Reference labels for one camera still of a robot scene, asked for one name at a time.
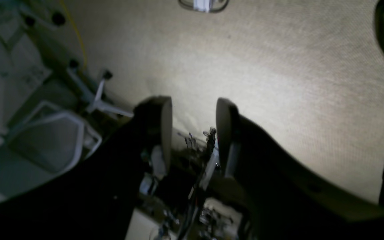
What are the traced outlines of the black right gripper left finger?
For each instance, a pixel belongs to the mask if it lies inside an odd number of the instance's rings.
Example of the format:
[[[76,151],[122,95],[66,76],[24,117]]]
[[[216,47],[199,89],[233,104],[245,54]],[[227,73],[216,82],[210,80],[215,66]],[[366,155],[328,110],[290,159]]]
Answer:
[[[78,167],[0,203],[0,240],[123,240],[145,172],[169,172],[172,99],[150,97]]]

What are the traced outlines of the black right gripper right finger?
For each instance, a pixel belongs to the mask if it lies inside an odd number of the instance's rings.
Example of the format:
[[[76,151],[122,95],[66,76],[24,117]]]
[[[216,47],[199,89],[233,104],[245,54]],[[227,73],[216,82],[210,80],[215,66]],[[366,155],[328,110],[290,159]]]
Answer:
[[[216,130],[222,172],[244,190],[259,240],[384,240],[384,207],[316,175],[227,98]]]

